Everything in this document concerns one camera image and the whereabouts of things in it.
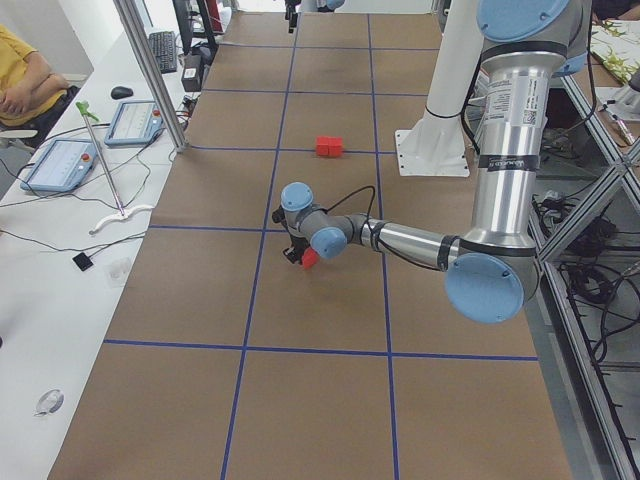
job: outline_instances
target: white desk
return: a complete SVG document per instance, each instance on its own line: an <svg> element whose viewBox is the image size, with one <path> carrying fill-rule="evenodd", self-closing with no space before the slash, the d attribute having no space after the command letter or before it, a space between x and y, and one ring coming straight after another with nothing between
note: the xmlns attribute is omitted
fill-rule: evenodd
<svg viewBox="0 0 640 480"><path fill-rule="evenodd" d="M165 74L174 106L184 91L180 72ZM126 36L120 37L86 82L76 100L87 100L101 122L113 117L117 101L109 96L115 85L134 90L133 99L151 99ZM70 106L52 134L84 125ZM97 130L100 138L106 129ZM86 131L75 138L88 138ZM141 186L147 170L136 160L123 165L137 148L103 149L123 202ZM171 168L173 144L164 133L140 159L151 169L144 191L133 205L155 205ZM99 164L88 184L74 193L114 204ZM17 182L0 205L33 198ZM146 231L149 212L127 222L107 225L95 237L88 234L98 220L114 213L98 202L73 197L53 198L0 208L0 228L59 248L85 248ZM109 265L119 259L135 260L141 240L115 245L94 258L94 266L81 272L74 252L54 253L39 245L0 234L0 478L42 480L60 450L123 285L114 285ZM60 389L65 401L54 414L36 417L35 407L48 390Z"/></svg>

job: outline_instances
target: black mouse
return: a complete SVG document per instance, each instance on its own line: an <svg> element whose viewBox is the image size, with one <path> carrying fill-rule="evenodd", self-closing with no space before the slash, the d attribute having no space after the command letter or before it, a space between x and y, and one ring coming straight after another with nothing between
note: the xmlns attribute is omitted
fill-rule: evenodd
<svg viewBox="0 0 640 480"><path fill-rule="evenodd" d="M127 98L131 95L133 95L133 90L131 90L129 87L123 87L122 85L113 87L113 90L111 90L111 98L113 98L114 100Z"/></svg>

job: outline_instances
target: label on robot arm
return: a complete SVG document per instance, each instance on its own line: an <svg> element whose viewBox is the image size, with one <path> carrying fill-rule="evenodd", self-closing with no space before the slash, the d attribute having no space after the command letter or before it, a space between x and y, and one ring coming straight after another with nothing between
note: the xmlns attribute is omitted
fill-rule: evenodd
<svg viewBox="0 0 640 480"><path fill-rule="evenodd" d="M515 77L489 84L485 123L540 128L544 120L547 79Z"/></svg>

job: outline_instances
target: keyboard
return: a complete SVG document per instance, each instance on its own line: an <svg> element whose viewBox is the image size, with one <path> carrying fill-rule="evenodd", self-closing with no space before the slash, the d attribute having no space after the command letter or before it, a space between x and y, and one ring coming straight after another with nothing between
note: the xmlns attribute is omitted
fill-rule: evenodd
<svg viewBox="0 0 640 480"><path fill-rule="evenodd" d="M175 72L178 69L176 38L173 32L150 33L149 46L156 57L160 73Z"/></svg>

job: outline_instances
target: blue and white device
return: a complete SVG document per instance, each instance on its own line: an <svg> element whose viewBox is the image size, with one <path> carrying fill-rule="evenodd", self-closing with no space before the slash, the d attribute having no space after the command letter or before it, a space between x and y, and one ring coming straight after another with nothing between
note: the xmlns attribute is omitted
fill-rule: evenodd
<svg viewBox="0 0 640 480"><path fill-rule="evenodd" d="M54 140L36 161L20 188L36 192L70 192L89 173L97 154L90 140Z"/></svg>
<svg viewBox="0 0 640 480"><path fill-rule="evenodd" d="M104 138L109 147L143 147L162 128L162 117L153 101L120 102Z"/></svg>

